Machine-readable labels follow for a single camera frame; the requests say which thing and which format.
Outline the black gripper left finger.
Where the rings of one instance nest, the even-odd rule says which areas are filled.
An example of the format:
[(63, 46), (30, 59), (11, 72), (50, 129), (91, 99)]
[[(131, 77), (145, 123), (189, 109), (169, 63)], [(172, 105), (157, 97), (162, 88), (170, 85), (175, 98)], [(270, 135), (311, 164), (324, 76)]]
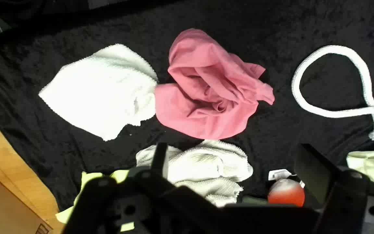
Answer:
[(162, 175), (163, 163), (166, 158), (166, 150), (167, 150), (166, 142), (158, 142), (156, 145), (156, 150), (154, 150), (152, 164), (150, 164), (156, 175)]

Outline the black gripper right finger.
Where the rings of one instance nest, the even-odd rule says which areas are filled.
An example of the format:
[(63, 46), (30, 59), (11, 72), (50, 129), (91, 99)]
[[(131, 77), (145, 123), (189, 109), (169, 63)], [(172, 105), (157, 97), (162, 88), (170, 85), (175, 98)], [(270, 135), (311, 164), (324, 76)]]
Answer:
[(334, 180), (340, 174), (340, 168), (310, 144), (296, 146), (295, 171), (305, 183), (306, 202), (313, 207), (326, 203)]

